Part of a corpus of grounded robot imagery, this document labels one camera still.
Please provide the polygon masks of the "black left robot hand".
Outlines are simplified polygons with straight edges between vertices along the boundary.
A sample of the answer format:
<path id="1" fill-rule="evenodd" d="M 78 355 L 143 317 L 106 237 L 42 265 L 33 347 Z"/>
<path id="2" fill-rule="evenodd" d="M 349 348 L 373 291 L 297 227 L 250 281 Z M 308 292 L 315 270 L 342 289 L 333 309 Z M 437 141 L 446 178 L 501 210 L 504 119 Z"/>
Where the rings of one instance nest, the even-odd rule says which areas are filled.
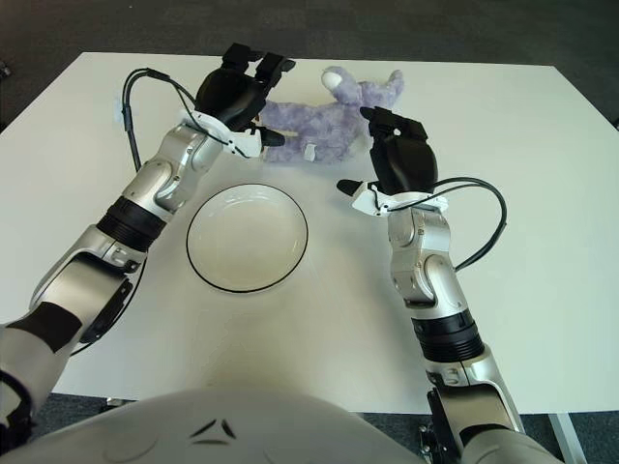
<path id="1" fill-rule="evenodd" d="M 296 62 L 284 56 L 233 43 L 219 68 L 199 87 L 194 108 L 224 123 L 232 131 L 253 129 L 270 91 Z"/>

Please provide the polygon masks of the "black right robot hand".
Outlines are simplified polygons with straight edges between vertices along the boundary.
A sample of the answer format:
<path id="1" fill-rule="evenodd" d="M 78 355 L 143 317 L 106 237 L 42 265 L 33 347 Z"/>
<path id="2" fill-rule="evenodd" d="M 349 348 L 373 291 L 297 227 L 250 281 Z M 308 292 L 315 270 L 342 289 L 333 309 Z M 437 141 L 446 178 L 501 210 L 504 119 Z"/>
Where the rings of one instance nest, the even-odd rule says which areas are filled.
<path id="1" fill-rule="evenodd" d="M 372 139 L 369 156 L 376 175 L 371 183 L 386 195 L 433 193 L 438 170 L 423 125 L 382 107 L 361 107 Z"/>

